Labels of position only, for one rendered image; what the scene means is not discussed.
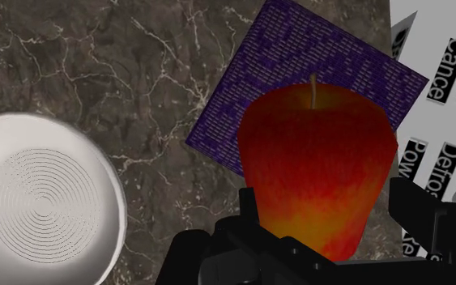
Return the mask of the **white bowl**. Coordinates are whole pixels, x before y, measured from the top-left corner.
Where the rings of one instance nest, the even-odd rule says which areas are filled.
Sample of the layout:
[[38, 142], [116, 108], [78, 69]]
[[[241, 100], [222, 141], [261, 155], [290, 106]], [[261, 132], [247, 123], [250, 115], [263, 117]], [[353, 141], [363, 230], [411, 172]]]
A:
[[127, 205], [104, 152], [65, 122], [0, 114], [0, 285], [102, 285]]

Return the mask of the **red apple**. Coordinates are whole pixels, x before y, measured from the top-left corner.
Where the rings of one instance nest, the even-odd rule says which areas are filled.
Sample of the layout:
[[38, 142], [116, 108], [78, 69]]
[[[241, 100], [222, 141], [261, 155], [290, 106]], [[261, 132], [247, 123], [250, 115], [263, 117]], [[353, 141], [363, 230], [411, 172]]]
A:
[[398, 149], [379, 105], [315, 75], [251, 103], [237, 145], [260, 224], [332, 261], [357, 250]]

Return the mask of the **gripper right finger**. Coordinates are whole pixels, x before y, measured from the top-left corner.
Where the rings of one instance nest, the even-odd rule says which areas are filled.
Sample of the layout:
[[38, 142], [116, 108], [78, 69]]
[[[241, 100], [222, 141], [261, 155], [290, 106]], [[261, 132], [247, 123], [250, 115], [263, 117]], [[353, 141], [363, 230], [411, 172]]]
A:
[[456, 202], [443, 202], [414, 182], [394, 177], [388, 211], [428, 253], [456, 262]]

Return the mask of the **purple woven mat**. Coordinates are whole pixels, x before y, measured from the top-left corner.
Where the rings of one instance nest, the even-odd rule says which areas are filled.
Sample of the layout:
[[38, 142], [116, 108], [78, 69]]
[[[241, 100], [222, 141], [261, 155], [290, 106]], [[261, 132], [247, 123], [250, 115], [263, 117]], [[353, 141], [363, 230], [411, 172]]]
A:
[[311, 73], [386, 111], [396, 130], [428, 79], [294, 0], [266, 0], [186, 139], [193, 149], [243, 173], [237, 129], [260, 95]]

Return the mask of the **white appliance with button labels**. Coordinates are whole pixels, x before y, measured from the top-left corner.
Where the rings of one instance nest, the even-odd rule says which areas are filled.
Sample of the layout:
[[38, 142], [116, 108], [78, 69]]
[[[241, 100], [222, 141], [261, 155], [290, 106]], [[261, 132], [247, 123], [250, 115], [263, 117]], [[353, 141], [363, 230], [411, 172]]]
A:
[[456, 0], [390, 0], [392, 50], [428, 78], [398, 128], [398, 174], [456, 202]]

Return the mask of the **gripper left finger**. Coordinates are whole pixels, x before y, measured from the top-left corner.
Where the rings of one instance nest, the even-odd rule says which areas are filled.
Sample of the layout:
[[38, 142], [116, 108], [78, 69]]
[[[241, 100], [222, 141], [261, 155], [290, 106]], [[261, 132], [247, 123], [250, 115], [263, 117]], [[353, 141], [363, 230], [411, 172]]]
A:
[[259, 224], [254, 190], [238, 192], [240, 214], [219, 219], [215, 231], [173, 237], [156, 285], [330, 285], [330, 261]]

